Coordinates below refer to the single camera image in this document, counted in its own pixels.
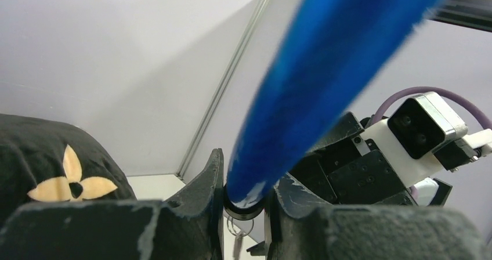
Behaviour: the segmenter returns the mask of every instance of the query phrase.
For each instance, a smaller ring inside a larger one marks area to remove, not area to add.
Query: key ring
[[[233,217],[228,215],[227,216],[227,230],[229,231],[229,233],[231,233],[234,237],[246,237],[247,235],[249,235],[251,233],[251,231],[253,231],[253,228],[255,227],[255,221],[254,219],[251,220],[251,228],[249,231],[245,232],[245,231],[242,231],[240,230],[239,232],[236,231],[234,229],[234,224],[232,223],[233,221]]]

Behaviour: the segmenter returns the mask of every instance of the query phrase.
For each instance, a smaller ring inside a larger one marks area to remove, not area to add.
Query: white partition
[[[77,125],[175,173],[256,0],[0,0],[0,113]]]
[[[300,1],[270,1],[184,176],[185,181],[202,170],[213,148],[223,149],[225,165],[228,165],[248,106]],[[492,117],[490,54],[491,33],[425,21],[349,110],[359,118],[367,117],[391,94],[411,86],[426,85],[455,91]],[[479,129],[470,114],[454,104],[451,106],[468,123],[471,132]],[[489,234],[492,229],[492,158],[481,159],[453,174],[441,172],[437,177],[454,186],[447,207],[463,212],[484,235]],[[257,241],[263,236],[262,217],[259,219],[253,235]]]

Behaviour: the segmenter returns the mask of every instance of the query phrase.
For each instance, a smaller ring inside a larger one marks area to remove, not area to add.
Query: blue tube
[[[256,204],[324,135],[437,0],[305,0],[233,149],[227,193]]]

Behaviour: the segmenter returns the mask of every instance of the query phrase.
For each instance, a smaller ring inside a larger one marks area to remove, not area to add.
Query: flower petal
[[[65,148],[65,154],[63,155],[63,169],[65,169],[65,175],[67,176],[68,182],[80,182],[82,178],[82,165],[80,160],[78,160],[77,154],[74,149],[67,145]]]
[[[115,191],[118,187],[103,177],[88,177],[80,182],[84,191],[80,194],[83,199],[95,199]]]
[[[59,202],[72,199],[72,192],[65,177],[44,180],[27,195],[40,202]]]

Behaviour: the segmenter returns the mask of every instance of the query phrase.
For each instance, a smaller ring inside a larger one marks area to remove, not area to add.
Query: black pillow
[[[85,131],[0,114],[0,226],[30,201],[135,199],[125,174]]]

